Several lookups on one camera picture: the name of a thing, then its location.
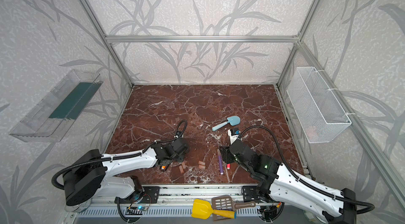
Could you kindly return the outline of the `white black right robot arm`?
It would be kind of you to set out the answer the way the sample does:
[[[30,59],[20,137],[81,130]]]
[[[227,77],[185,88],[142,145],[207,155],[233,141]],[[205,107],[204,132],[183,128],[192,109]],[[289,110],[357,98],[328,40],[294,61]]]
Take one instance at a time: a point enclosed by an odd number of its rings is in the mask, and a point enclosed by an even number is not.
[[[219,149],[226,163],[237,163],[258,182],[256,193],[260,200],[293,205],[312,213],[322,223],[356,223],[356,196],[352,190],[338,190],[313,181],[269,155],[257,154],[240,140]]]

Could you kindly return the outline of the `purple marker pen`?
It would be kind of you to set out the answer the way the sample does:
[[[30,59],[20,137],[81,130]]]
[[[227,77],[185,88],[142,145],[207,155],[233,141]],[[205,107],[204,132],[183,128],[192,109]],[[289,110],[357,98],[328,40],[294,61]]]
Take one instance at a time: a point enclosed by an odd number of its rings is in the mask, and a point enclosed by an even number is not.
[[[218,156],[219,171],[220,171],[220,174],[223,175],[224,168],[223,168],[223,161],[222,161],[220,149],[217,149],[217,156]]]

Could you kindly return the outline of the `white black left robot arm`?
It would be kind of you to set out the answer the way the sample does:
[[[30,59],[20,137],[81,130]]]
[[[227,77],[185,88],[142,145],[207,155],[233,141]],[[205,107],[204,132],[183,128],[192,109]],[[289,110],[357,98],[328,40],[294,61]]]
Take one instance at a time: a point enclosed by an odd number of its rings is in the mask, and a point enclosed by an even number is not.
[[[57,172],[52,184],[64,191],[69,207],[97,197],[115,197],[130,202],[142,198],[144,189],[137,178],[120,177],[133,170],[159,167],[164,170],[172,162],[183,162],[189,152],[184,138],[153,143],[144,150],[101,154],[90,150],[73,165]]]

